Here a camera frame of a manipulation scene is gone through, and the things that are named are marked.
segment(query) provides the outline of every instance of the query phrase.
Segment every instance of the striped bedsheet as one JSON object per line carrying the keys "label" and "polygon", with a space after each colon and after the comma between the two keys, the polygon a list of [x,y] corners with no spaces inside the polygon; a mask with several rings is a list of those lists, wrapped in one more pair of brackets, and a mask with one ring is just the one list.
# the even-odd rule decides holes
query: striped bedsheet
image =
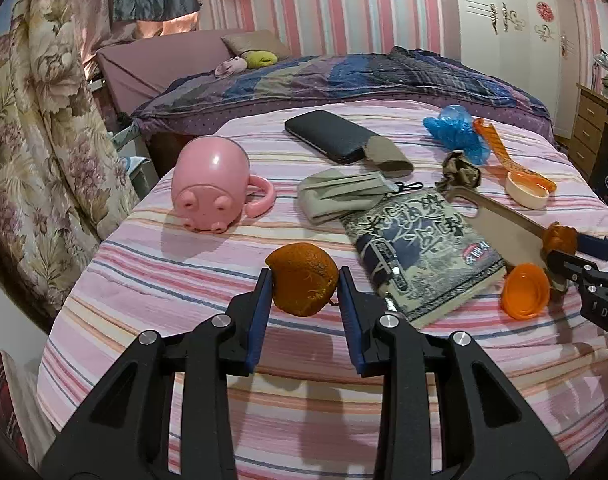
{"label": "striped bedsheet", "polygon": [[[403,101],[326,105],[384,134],[415,164],[412,181],[441,177],[446,153],[421,125],[439,110]],[[244,218],[223,235],[196,234],[171,213],[171,173],[106,240],[83,272],[55,321],[44,351],[38,398],[57,428],[115,359],[143,330],[162,335],[192,330],[222,312],[232,296],[252,290],[264,258],[275,248],[308,240],[338,266],[351,268],[357,288],[367,277],[339,222],[313,227],[295,203],[304,177],[332,163],[284,132],[288,118],[309,108],[230,121],[219,134],[248,152],[251,169],[277,187],[273,209]],[[549,176],[558,190],[544,211],[524,210],[506,195],[500,172],[484,168],[481,191],[541,225],[553,221],[581,232],[608,235],[608,209],[567,158],[541,136],[497,124],[510,154]],[[488,162],[497,166],[491,155]],[[359,164],[341,168],[363,171]],[[602,270],[608,263],[599,262]],[[563,303],[530,322],[499,307],[501,283],[425,332],[466,330],[484,347],[554,434],[576,468],[608,428],[608,335],[580,317],[574,288]],[[169,467],[179,467],[182,377],[175,383]],[[439,469],[437,400],[430,389],[433,467]],[[240,478],[369,478],[379,427],[381,382],[356,376],[337,307],[299,319],[273,308],[258,372],[229,378],[233,443]]]}

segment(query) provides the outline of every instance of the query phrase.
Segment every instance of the crumpled cloth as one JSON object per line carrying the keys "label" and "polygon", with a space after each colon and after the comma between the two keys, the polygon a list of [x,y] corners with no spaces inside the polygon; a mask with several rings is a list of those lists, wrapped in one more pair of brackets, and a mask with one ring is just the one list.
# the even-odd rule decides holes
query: crumpled cloth
{"label": "crumpled cloth", "polygon": [[248,63],[243,57],[232,57],[231,59],[227,59],[226,61],[220,63],[220,65],[215,69],[215,77],[218,79],[223,79],[233,74],[244,72],[244,70],[247,68]]}
{"label": "crumpled cloth", "polygon": [[306,177],[297,186],[297,201],[311,224],[317,225],[354,211],[367,211],[399,186],[378,171],[346,176],[331,168]]}
{"label": "crumpled cloth", "polygon": [[463,150],[450,152],[441,167],[444,178],[435,184],[440,193],[445,193],[455,186],[474,189],[482,183],[481,170],[466,160]]}

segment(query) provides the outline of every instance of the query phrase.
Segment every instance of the blue plastic bag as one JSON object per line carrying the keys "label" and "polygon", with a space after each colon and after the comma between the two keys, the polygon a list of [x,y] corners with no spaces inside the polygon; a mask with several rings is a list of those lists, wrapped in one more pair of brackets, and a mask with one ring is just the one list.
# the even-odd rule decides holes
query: blue plastic bag
{"label": "blue plastic bag", "polygon": [[488,160],[490,148],[484,138],[472,128],[472,116],[463,106],[447,106],[437,119],[426,117],[423,124],[449,152],[464,150],[466,158],[478,166]]}

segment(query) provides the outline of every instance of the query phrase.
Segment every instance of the wardrobe door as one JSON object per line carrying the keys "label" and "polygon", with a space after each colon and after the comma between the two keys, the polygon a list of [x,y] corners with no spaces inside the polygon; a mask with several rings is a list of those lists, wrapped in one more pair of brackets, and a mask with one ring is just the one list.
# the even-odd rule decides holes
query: wardrobe door
{"label": "wardrobe door", "polygon": [[574,0],[557,0],[559,10],[559,99],[553,118],[555,135],[570,139],[580,98],[580,30]]}
{"label": "wardrobe door", "polygon": [[531,93],[533,52],[530,40],[528,0],[497,0],[500,17],[500,78]]}
{"label": "wardrobe door", "polygon": [[557,0],[527,0],[530,83],[526,90],[543,101],[551,118],[557,114],[560,90],[560,8]]}
{"label": "wardrobe door", "polygon": [[501,77],[501,4],[498,0],[458,0],[462,63],[479,72]]}

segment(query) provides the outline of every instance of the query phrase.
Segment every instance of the floral curtain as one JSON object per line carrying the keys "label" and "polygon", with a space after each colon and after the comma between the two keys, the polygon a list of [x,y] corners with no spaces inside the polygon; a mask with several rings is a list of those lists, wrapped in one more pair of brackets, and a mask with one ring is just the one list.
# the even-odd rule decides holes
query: floral curtain
{"label": "floral curtain", "polygon": [[86,86],[73,0],[0,7],[0,253],[52,319],[137,196]]}

